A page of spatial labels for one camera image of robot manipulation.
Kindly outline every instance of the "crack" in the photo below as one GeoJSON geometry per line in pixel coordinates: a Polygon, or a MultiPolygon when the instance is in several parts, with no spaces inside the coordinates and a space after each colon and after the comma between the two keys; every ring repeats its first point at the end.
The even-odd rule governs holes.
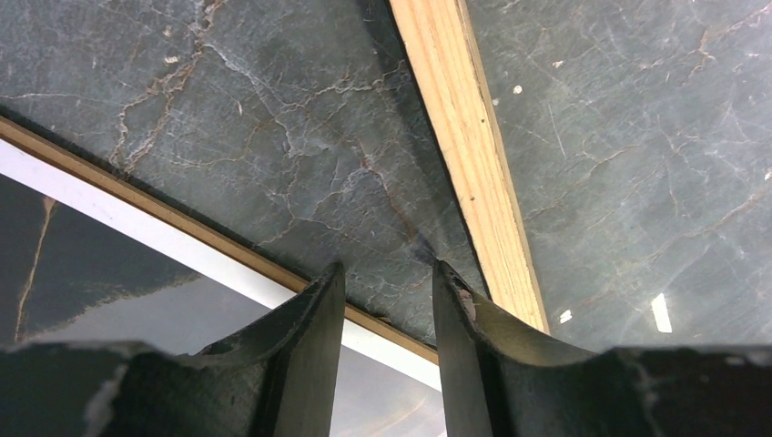
{"type": "MultiPolygon", "coordinates": [[[[238,62],[239,60],[241,60],[241,59],[239,59],[238,56],[233,55],[231,53],[228,53],[226,55],[225,53],[223,53],[223,51],[224,51],[223,49],[218,48],[217,46],[214,46],[211,43],[204,43],[203,46],[206,47],[206,48],[210,48],[215,53],[215,55],[217,55],[220,59],[222,59],[222,62],[223,62],[223,64],[225,64],[225,67],[227,69],[229,69],[231,71],[234,71],[236,73],[239,73],[240,75],[243,75],[244,77],[246,77],[249,80],[249,82],[252,84],[252,86],[255,87],[255,91],[256,91],[255,94],[260,99],[260,102],[271,113],[271,115],[273,115],[273,111],[271,111],[271,106],[269,106],[268,102],[266,102],[266,98],[260,92],[258,92],[262,88],[267,89],[271,93],[271,96],[274,99],[276,99],[276,101],[278,101],[281,104],[282,107],[299,107],[300,106],[299,104],[291,104],[291,103],[287,103],[287,102],[284,102],[281,99],[279,99],[276,96],[276,90],[271,88],[267,83],[265,83],[264,81],[260,80],[258,77],[255,77],[252,74],[250,74],[249,71],[246,68],[241,66],[242,62],[238,62]]],[[[284,112],[289,112],[289,111],[288,110],[282,110],[282,111],[277,111],[277,112],[278,112],[278,114],[273,115],[274,117],[278,117],[280,114],[282,114],[284,112]]]]}
{"type": "MultiPolygon", "coordinates": [[[[336,94],[346,94],[349,92],[356,92],[356,91],[372,91],[373,85],[363,85],[363,86],[355,86],[350,84],[350,72],[348,71],[350,69],[350,66],[346,67],[346,74],[335,81],[334,84],[324,87],[319,91],[314,91],[311,93],[308,98],[306,98],[302,103],[298,103],[299,106],[305,107],[308,103],[310,103],[312,100],[316,99],[317,97],[321,96],[322,94],[326,94],[330,91],[335,91],[336,94]]],[[[383,79],[388,75],[389,73],[384,73],[383,78],[376,79],[373,81],[373,84],[376,84],[379,81],[383,81],[383,79]]]]}
{"type": "Polygon", "coordinates": [[[702,37],[700,38],[699,47],[696,50],[689,52],[690,54],[697,52],[698,54],[702,55],[702,59],[700,60],[699,64],[697,64],[694,68],[692,68],[692,71],[689,73],[689,76],[686,77],[686,80],[684,81],[682,86],[688,84],[689,80],[691,80],[692,76],[695,73],[705,68],[705,65],[708,60],[716,60],[716,57],[711,55],[710,52],[706,50],[707,43],[709,43],[711,40],[730,35],[746,25],[749,27],[758,27],[758,25],[761,23],[761,16],[768,14],[770,11],[772,11],[772,3],[769,3],[768,5],[762,7],[761,9],[757,9],[756,11],[753,11],[749,16],[734,23],[733,25],[723,27],[717,30],[712,30],[712,31],[706,27],[705,31],[702,34],[702,37]]]}
{"type": "Polygon", "coordinates": [[[35,282],[35,273],[37,271],[37,263],[40,260],[40,252],[43,249],[43,239],[46,237],[48,231],[48,224],[51,222],[51,217],[54,215],[54,206],[56,201],[50,197],[43,197],[43,225],[40,227],[40,237],[37,239],[37,247],[35,250],[35,257],[32,261],[32,268],[29,270],[29,276],[27,277],[24,288],[22,289],[19,297],[18,309],[16,311],[16,327],[14,331],[14,342],[18,343],[22,340],[22,324],[24,323],[24,306],[27,298],[29,298],[29,292],[32,289],[32,284],[35,282]]]}
{"type": "Polygon", "coordinates": [[[391,193],[389,192],[389,188],[386,185],[386,179],[378,170],[372,167],[372,165],[370,164],[370,161],[367,158],[367,153],[365,153],[364,151],[364,147],[362,146],[362,143],[360,141],[358,141],[357,143],[359,144],[359,148],[362,153],[362,156],[360,158],[362,168],[364,168],[366,171],[374,175],[380,181],[381,186],[383,187],[383,191],[386,193],[386,198],[389,200],[389,206],[391,207],[391,210],[394,211],[394,213],[397,215],[397,217],[404,225],[405,229],[407,230],[408,242],[412,243],[415,240],[415,236],[418,233],[415,226],[412,225],[412,223],[408,220],[407,216],[395,204],[394,198],[392,197],[391,193]]]}
{"type": "Polygon", "coordinates": [[[735,111],[735,106],[732,105],[731,101],[727,102],[726,112],[724,113],[724,116],[721,118],[721,123],[724,124],[724,122],[726,122],[729,118],[731,118],[731,122],[734,122],[737,132],[740,134],[742,138],[744,138],[743,141],[737,141],[737,144],[753,143],[754,141],[750,139],[750,137],[746,134],[746,131],[743,129],[743,127],[740,126],[740,122],[744,120],[742,120],[740,117],[737,116],[737,112],[735,111]]]}
{"type": "Polygon", "coordinates": [[[627,146],[625,148],[617,150],[616,152],[614,152],[614,154],[612,156],[610,156],[610,157],[608,157],[606,159],[600,160],[600,161],[597,160],[597,158],[594,158],[594,157],[592,157],[590,155],[587,155],[590,159],[592,159],[595,162],[595,165],[592,168],[590,168],[590,170],[587,172],[587,174],[585,174],[579,180],[577,180],[576,182],[571,184],[571,186],[568,187],[568,189],[559,198],[557,198],[557,200],[555,202],[551,203],[550,205],[548,205],[548,206],[546,206],[544,208],[535,209],[535,210],[527,213],[523,217],[523,220],[531,220],[534,217],[539,216],[540,214],[544,213],[545,211],[548,211],[550,209],[559,207],[563,203],[563,199],[566,196],[568,196],[574,188],[578,187],[579,185],[581,185],[581,184],[585,183],[587,180],[589,180],[593,176],[593,173],[600,166],[602,166],[603,164],[605,164],[605,163],[611,161],[612,159],[618,157],[619,155],[622,155],[623,153],[628,152],[628,151],[630,151],[630,150],[632,150],[634,148],[637,148],[637,147],[639,147],[639,146],[636,146],[636,145],[627,146]]]}
{"type": "MultiPolygon", "coordinates": [[[[328,200],[328,199],[329,199],[329,198],[331,198],[332,196],[336,196],[336,195],[342,195],[342,194],[345,194],[345,193],[347,193],[347,192],[350,192],[350,191],[354,190],[353,186],[356,184],[356,181],[354,180],[354,178],[355,178],[356,176],[358,176],[358,175],[362,174],[362,173],[371,173],[371,170],[370,170],[370,169],[368,169],[368,168],[362,167],[362,168],[357,168],[356,170],[352,171],[352,172],[351,172],[351,173],[348,175],[348,177],[346,178],[346,180],[343,182],[343,184],[342,184],[342,186],[340,187],[340,189],[337,189],[337,190],[335,190],[335,191],[331,191],[331,192],[330,192],[330,193],[328,193],[328,194],[327,194],[327,195],[326,195],[324,198],[322,198],[321,200],[319,200],[319,201],[317,201],[317,202],[316,202],[316,205],[315,205],[315,207],[314,207],[313,211],[311,211],[311,213],[309,214],[309,216],[308,216],[308,217],[301,217],[301,218],[298,218],[298,217],[295,217],[295,215],[294,215],[294,214],[292,214],[292,212],[291,212],[291,211],[290,211],[289,213],[290,213],[290,214],[292,214],[292,217],[293,217],[294,219],[298,219],[298,220],[304,220],[304,221],[317,221],[317,220],[314,220],[313,218],[314,218],[314,217],[316,217],[316,215],[317,215],[317,212],[319,211],[319,208],[321,208],[321,206],[322,206],[322,203],[324,203],[326,200],[328,200]]],[[[390,230],[393,230],[393,231],[394,231],[394,233],[396,233],[396,234],[399,234],[399,235],[405,235],[405,236],[407,236],[407,237],[408,237],[408,242],[409,242],[409,243],[412,243],[412,242],[413,242],[413,239],[411,239],[411,237],[410,237],[410,235],[409,235],[409,234],[407,234],[407,233],[405,233],[405,232],[402,232],[401,230],[399,230],[399,229],[396,229],[396,228],[392,227],[391,225],[382,225],[382,226],[383,226],[385,229],[390,229],[390,230]]],[[[342,229],[334,229],[334,230],[337,230],[337,231],[339,231],[339,232],[343,232],[343,230],[342,230],[342,229]]],[[[416,232],[416,235],[419,237],[419,238],[418,238],[418,240],[420,240],[420,239],[421,239],[421,232],[416,232]]]]}
{"type": "Polygon", "coordinates": [[[612,32],[611,26],[608,25],[607,17],[604,17],[604,23],[605,23],[605,28],[608,31],[608,39],[609,41],[611,41],[611,45],[614,47],[614,50],[616,50],[616,53],[619,54],[619,56],[621,56],[625,61],[629,62],[630,59],[627,56],[625,56],[625,54],[622,53],[622,49],[619,48],[619,45],[616,43],[616,40],[614,39],[614,32],[612,32]]]}
{"type": "Polygon", "coordinates": [[[521,125],[512,124],[512,126],[514,126],[514,128],[515,128],[515,129],[519,129],[519,130],[522,130],[522,131],[524,131],[526,134],[529,134],[529,135],[531,135],[532,137],[534,137],[534,138],[536,138],[536,139],[539,139],[540,141],[544,142],[544,144],[548,144],[548,145],[550,145],[550,146],[553,144],[551,141],[548,141],[546,138],[542,137],[541,135],[537,134],[536,132],[533,132],[532,130],[529,130],[529,129],[527,129],[527,128],[525,128],[525,127],[521,126],[521,125]]]}
{"type": "MultiPolygon", "coordinates": [[[[178,119],[174,116],[170,116],[172,119],[178,121],[178,119]]],[[[256,124],[254,128],[249,132],[249,135],[247,135],[247,138],[244,140],[244,144],[241,147],[241,150],[239,152],[233,153],[233,155],[225,156],[223,158],[212,158],[210,160],[203,160],[203,159],[189,159],[189,158],[183,158],[177,153],[172,153],[173,158],[166,158],[166,157],[158,157],[159,159],[163,159],[171,163],[177,168],[213,168],[217,164],[223,163],[223,162],[244,162],[249,163],[247,158],[249,155],[249,152],[251,151],[251,148],[249,147],[252,144],[252,138],[255,136],[255,134],[264,131],[269,126],[271,126],[273,123],[276,123],[275,117],[272,117],[271,119],[260,121],[251,114],[247,113],[246,117],[250,117],[256,121],[256,124]]],[[[194,127],[197,132],[200,134],[211,138],[209,132],[201,129],[200,127],[194,127]]],[[[224,153],[221,153],[219,149],[210,149],[207,147],[199,146],[199,148],[207,150],[209,152],[212,152],[214,154],[220,154],[225,155],[224,153]]]]}
{"type": "MultiPolygon", "coordinates": [[[[673,207],[675,208],[675,216],[679,217],[679,211],[682,206],[678,203],[678,200],[676,200],[676,194],[673,192],[673,178],[670,175],[670,166],[667,165],[667,162],[665,162],[665,175],[667,176],[667,190],[670,193],[670,199],[673,200],[673,207]]],[[[691,218],[691,215],[686,209],[684,209],[684,212],[691,218]]]]}
{"type": "Polygon", "coordinates": [[[285,235],[290,233],[290,231],[293,228],[295,228],[295,225],[298,224],[298,220],[303,220],[303,218],[295,218],[295,217],[291,218],[289,220],[289,223],[287,224],[287,228],[286,229],[282,230],[280,233],[276,234],[274,237],[271,237],[270,239],[266,239],[265,241],[261,241],[259,243],[259,246],[265,247],[265,246],[269,245],[270,243],[276,241],[277,239],[284,238],[285,235]]]}
{"type": "Polygon", "coordinates": [[[670,147],[672,156],[678,155],[684,160],[686,160],[686,156],[683,153],[681,153],[681,149],[686,144],[688,144],[688,141],[681,143],[681,145],[677,147],[676,144],[673,142],[673,139],[669,135],[667,135],[667,133],[665,132],[665,129],[662,127],[662,121],[660,120],[659,114],[656,115],[656,126],[659,128],[659,131],[662,133],[662,136],[665,137],[665,139],[667,140],[667,144],[670,147]]]}
{"type": "Polygon", "coordinates": [[[586,230],[590,230],[590,229],[600,225],[604,220],[608,219],[612,214],[614,214],[616,211],[618,211],[619,208],[621,208],[622,205],[624,205],[624,203],[630,197],[632,197],[635,193],[638,192],[638,187],[640,187],[641,184],[643,184],[649,178],[651,178],[653,175],[655,175],[659,171],[659,169],[662,168],[662,166],[666,166],[666,165],[667,164],[665,162],[665,159],[663,158],[662,162],[660,162],[658,165],[656,165],[656,167],[654,167],[654,170],[652,170],[651,173],[649,173],[648,175],[644,176],[641,180],[635,182],[633,187],[630,189],[630,192],[627,193],[627,196],[625,196],[622,200],[619,201],[619,206],[618,207],[610,209],[600,219],[598,219],[595,223],[593,223],[592,225],[588,226],[586,230]]]}
{"type": "Polygon", "coordinates": [[[705,234],[707,232],[716,231],[718,228],[724,226],[731,218],[733,218],[737,214],[741,212],[745,212],[746,210],[751,209],[755,205],[757,205],[758,202],[769,192],[770,189],[772,189],[772,186],[767,185],[764,188],[761,188],[758,191],[754,192],[748,197],[748,199],[746,199],[745,202],[741,203],[739,206],[735,208],[732,208],[724,215],[724,217],[720,218],[712,225],[704,229],[700,229],[694,232],[689,232],[689,233],[674,237],[673,239],[670,239],[665,244],[663,244],[659,250],[657,250],[655,253],[653,253],[651,256],[648,257],[648,262],[654,263],[657,259],[659,259],[659,257],[662,256],[662,254],[666,250],[670,249],[670,247],[672,247],[680,239],[691,239],[699,235],[705,234]]]}
{"type": "Polygon", "coordinates": [[[179,91],[182,91],[185,88],[185,85],[192,76],[198,61],[204,56],[204,47],[207,45],[203,42],[203,38],[213,25],[214,13],[226,2],[227,0],[215,0],[204,9],[204,17],[201,20],[201,24],[193,22],[188,25],[188,28],[193,31],[193,35],[195,37],[195,41],[193,43],[195,49],[194,52],[190,55],[190,60],[185,65],[178,67],[173,73],[163,76],[162,78],[153,79],[153,85],[145,91],[145,94],[140,95],[128,105],[124,106],[118,114],[119,139],[116,147],[113,149],[113,153],[110,155],[108,160],[108,162],[116,168],[120,168],[120,161],[123,160],[122,149],[126,144],[128,136],[128,127],[126,126],[127,110],[147,101],[152,96],[157,96],[158,94],[162,94],[167,100],[167,103],[164,105],[163,114],[161,114],[161,117],[158,118],[156,126],[153,128],[153,130],[150,131],[150,135],[145,139],[145,141],[142,142],[137,150],[134,150],[128,154],[128,157],[126,158],[128,162],[122,170],[125,175],[129,175],[132,171],[134,171],[139,160],[147,155],[153,146],[155,146],[158,135],[161,133],[169,120],[172,104],[174,103],[175,97],[178,95],[179,91]]]}

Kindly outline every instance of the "marble slab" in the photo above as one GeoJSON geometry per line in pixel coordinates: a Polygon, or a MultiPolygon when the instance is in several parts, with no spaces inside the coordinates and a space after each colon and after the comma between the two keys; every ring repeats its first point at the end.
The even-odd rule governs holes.
{"type": "Polygon", "coordinates": [[[771,342],[768,0],[468,4],[553,335],[771,342]]]}
{"type": "Polygon", "coordinates": [[[200,278],[173,259],[0,175],[0,344],[89,309],[200,278]]]}
{"type": "MultiPolygon", "coordinates": [[[[269,311],[2,175],[0,266],[0,346],[142,340],[196,353],[269,311]]],[[[443,431],[438,391],[341,347],[330,435],[443,431]]]]}
{"type": "Polygon", "coordinates": [[[0,110],[433,342],[431,262],[482,289],[386,3],[10,0],[0,110]]]}

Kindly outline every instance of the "wooden strip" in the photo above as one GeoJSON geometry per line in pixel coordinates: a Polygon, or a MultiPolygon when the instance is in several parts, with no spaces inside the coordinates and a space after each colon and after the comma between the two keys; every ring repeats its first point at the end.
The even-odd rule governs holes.
{"type": "Polygon", "coordinates": [[[391,0],[493,301],[547,332],[523,219],[464,0],[391,0]]]}
{"type": "MultiPolygon", "coordinates": [[[[236,241],[2,117],[0,117],[0,137],[35,158],[120,198],[296,293],[308,285],[306,280],[278,264],[262,258],[236,241]]],[[[402,346],[425,360],[434,364],[439,363],[437,351],[396,330],[391,325],[375,319],[370,314],[346,304],[345,315],[346,319],[362,328],[402,346]]]]}

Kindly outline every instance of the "marble veining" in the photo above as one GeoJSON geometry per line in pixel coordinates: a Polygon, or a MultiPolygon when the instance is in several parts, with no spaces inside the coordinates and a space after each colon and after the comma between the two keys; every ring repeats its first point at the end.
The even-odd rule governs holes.
{"type": "Polygon", "coordinates": [[[772,4],[469,7],[553,334],[772,341],[772,4]]]}
{"type": "Polygon", "coordinates": [[[92,308],[200,275],[0,175],[0,344],[60,329],[92,308]]]}
{"type": "Polygon", "coordinates": [[[482,288],[386,3],[10,0],[3,114],[433,342],[431,261],[482,288]]]}

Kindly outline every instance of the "white edge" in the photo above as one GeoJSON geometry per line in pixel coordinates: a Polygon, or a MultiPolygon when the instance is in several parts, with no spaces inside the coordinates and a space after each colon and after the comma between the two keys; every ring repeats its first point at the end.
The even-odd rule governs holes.
{"type": "Polygon", "coordinates": [[[667,314],[667,303],[665,294],[659,293],[652,300],[652,312],[654,313],[654,322],[656,329],[665,334],[673,332],[673,326],[670,324],[670,316],[667,314]]]}
{"type": "MultiPolygon", "coordinates": [[[[231,257],[145,211],[67,174],[0,139],[0,173],[62,202],[92,219],[270,309],[295,295],[231,257]]],[[[349,320],[341,344],[439,391],[439,367],[349,320]]]]}

